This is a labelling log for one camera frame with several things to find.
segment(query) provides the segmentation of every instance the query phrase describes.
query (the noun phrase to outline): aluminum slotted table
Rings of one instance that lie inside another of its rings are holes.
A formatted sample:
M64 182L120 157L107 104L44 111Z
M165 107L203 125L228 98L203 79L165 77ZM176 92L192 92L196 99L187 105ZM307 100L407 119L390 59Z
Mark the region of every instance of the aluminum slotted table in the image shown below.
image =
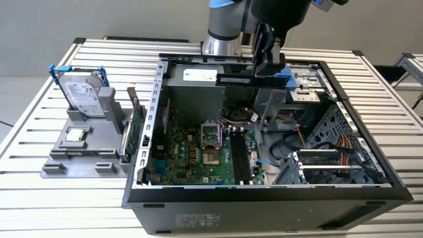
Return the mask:
M290 48L283 52L288 59L327 62L415 200L348 232L236 235L423 237L422 120L356 52ZM59 65L104 66L116 100L129 108L127 87L135 86L141 104L148 103L159 53L199 55L200 45L85 40L72 44ZM67 121L67 106L49 78L0 145L0 237L147 236L132 210L120 208L124 178L40 178L41 166Z

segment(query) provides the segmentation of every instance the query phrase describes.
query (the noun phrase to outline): orange wire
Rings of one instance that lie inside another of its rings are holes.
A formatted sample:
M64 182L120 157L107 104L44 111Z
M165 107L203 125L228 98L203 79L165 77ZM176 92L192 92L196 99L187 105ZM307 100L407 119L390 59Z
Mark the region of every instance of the orange wire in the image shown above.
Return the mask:
M339 144L342 144L342 146L344 146L344 137L343 137L342 134L339 135L339 140L338 140L336 145L339 145ZM342 153L342 165L344 165L344 155L343 155L343 153Z
M352 149L352 144L351 144L351 141L350 141L350 139L348 139L348 137L344 135L344 138L346 138L346 140L347 140L347 142L348 142L348 148L350 149Z
M296 120L296 132L298 132L298 136L299 136L299 139L300 139L300 142L302 142L302 149L306 149L306 143L304 143L302 132L299 130L299 121L298 120Z

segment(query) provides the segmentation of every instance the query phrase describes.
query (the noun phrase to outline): cable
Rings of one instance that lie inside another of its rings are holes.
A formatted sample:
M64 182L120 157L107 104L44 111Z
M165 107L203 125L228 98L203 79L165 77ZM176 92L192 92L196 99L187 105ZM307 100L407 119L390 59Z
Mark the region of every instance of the cable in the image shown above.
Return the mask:
M9 124L9 123L7 123L7 122L4 122L4 121L1 121L1 120L0 120L0 123L4 124L4 125L8 125L9 127L13 127L12 124Z
M302 132L299 130L299 121L298 120L296 120L296 132L298 132L299 140L300 140L300 143L302 143L302 149L306 149L304 139L303 139Z
M350 141L350 139L348 139L348 137L346 135L344 135L344 138L347 139L347 142L348 142L348 148L352 149L351 141Z
M224 116L224 115L221 115L220 118L221 118L223 120L225 120L225 121L227 121L228 123L231 123L231 124L243 124L243 123L249 122L248 120L236 120L236 119L233 119L233 118L228 118L228 117Z
M284 141L290 136L295 135L296 134L296 131L291 131L285 134L281 135L280 139L276 140L269 148L268 148L268 153L269 153L269 161L272 162L272 164L277 164L280 160L287 160L288 157L283 158L283 157L277 157L275 154L273 154L273 149L276 148L276 146L279 146L280 144L283 144L290 150L292 151L296 151L299 150L300 148L299 147L295 147L290 144L287 144L287 142Z
M395 84L395 86L392 88L396 88L396 86L404 81L404 79L410 76L410 73L406 75L406 77L403 77L402 80L399 80L398 84Z
M412 107L411 107L412 110L416 109L419 103L420 103L420 100L418 100L416 103L412 105Z

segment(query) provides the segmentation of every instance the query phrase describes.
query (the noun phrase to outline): blue tab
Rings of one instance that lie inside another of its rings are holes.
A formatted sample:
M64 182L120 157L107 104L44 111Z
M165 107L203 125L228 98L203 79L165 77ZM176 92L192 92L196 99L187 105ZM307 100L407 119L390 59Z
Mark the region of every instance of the blue tab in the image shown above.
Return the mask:
M288 82L285 83L285 88L287 89L296 89L296 82L295 78L292 76L292 72L288 66L285 66L279 73L273 75L273 77L283 77L283 78L290 78Z
M56 68L57 72L69 72L71 70L72 70L72 66L69 66L69 65L60 65Z
M103 68L103 66L99 67L99 72L101 74L103 86L109 87L111 85L108 83L107 73L105 73L105 69Z
M51 74L55 83L59 85L59 80L57 80L56 73L55 73L55 64L53 63L51 63L48 65L48 73Z
M260 160L260 159L255 159L256 162L261 163L261 164L269 164L271 162L268 162L267 160Z

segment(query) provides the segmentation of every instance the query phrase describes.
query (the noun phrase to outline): white label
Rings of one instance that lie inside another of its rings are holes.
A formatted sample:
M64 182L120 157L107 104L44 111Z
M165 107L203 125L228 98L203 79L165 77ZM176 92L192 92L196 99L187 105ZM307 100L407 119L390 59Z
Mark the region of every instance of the white label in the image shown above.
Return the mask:
M252 116L251 116L251 121L256 122L257 119L259 119L259 115L253 113Z
M298 80L296 80L296 83L298 83L298 84L307 84L307 80L304 80L304 79L298 79Z
M91 84L67 82L67 88L79 111L87 116L104 116L97 95Z
M184 80L185 81L204 81L216 82L216 69L193 69L188 68L184 70Z

